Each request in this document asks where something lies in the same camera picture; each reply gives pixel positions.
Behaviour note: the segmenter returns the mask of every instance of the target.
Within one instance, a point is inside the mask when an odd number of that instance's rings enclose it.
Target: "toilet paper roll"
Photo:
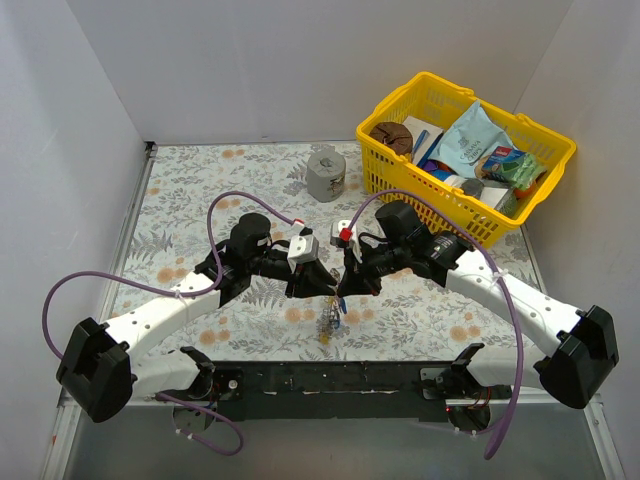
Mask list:
[[[319,202],[331,202],[344,191],[347,162],[334,150],[321,150],[309,157],[307,190]]]

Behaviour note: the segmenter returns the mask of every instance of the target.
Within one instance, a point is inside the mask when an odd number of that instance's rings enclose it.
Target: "green snack bag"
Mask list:
[[[485,159],[480,161],[480,169],[476,168],[479,176],[505,182],[518,190],[527,190],[547,171],[535,155],[515,148],[498,147]]]

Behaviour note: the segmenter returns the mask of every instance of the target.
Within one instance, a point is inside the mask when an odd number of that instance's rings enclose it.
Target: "white wall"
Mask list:
[[[422,70],[512,110],[571,0],[68,0],[145,140],[352,139]]]
[[[0,0],[0,65],[0,477],[30,479],[60,392],[42,302],[64,274],[108,268],[144,146],[64,0]],[[54,299],[59,348],[101,286]]]
[[[518,105],[578,144],[528,225],[550,292],[614,316],[620,363],[601,391],[630,479],[640,478],[639,24],[635,0],[575,0]]]

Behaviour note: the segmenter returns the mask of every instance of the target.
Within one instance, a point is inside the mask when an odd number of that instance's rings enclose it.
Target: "floral tablecloth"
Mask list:
[[[344,194],[319,203],[305,187],[306,161],[335,148],[347,161]],[[349,219],[367,194],[356,143],[180,146],[158,149],[124,275],[159,287],[178,283],[209,253],[206,212],[220,193],[242,190],[261,197],[290,218],[302,218],[321,242],[327,268],[342,264],[329,245],[331,223]],[[379,233],[374,202],[358,222]],[[238,218],[261,207],[242,197],[219,202],[216,239],[226,238]],[[292,231],[272,220],[274,240]],[[504,236],[491,253],[498,264],[537,286],[520,231]],[[149,301],[153,294],[120,286],[112,316]],[[347,298],[341,326],[326,335],[326,298],[287,299],[282,282],[254,278],[251,287],[222,309],[179,330],[149,355],[194,345],[212,360],[451,360],[470,342],[515,345],[513,328],[475,302],[430,281],[398,272],[383,279],[378,297]]]

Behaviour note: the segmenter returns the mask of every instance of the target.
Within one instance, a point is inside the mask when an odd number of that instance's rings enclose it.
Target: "yellow basket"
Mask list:
[[[547,198],[558,184],[566,163],[576,151],[576,144],[572,140],[535,123],[522,113],[513,115],[480,100],[493,123],[507,132],[516,147],[533,153],[547,167],[544,177],[538,180],[536,191],[519,200],[514,218],[509,218],[416,167],[411,163],[410,155],[396,155],[389,147],[369,136],[378,123],[402,123],[409,115],[446,130],[476,100],[478,98],[473,90],[454,85],[432,73],[422,72],[385,98],[358,125],[356,138],[362,146],[367,191],[374,193],[388,188],[409,190],[441,209],[485,247],[490,247],[507,231],[522,225],[534,207]],[[413,205],[433,233],[452,230],[447,222],[411,197],[391,194],[384,195],[382,199],[390,202],[398,198]]]

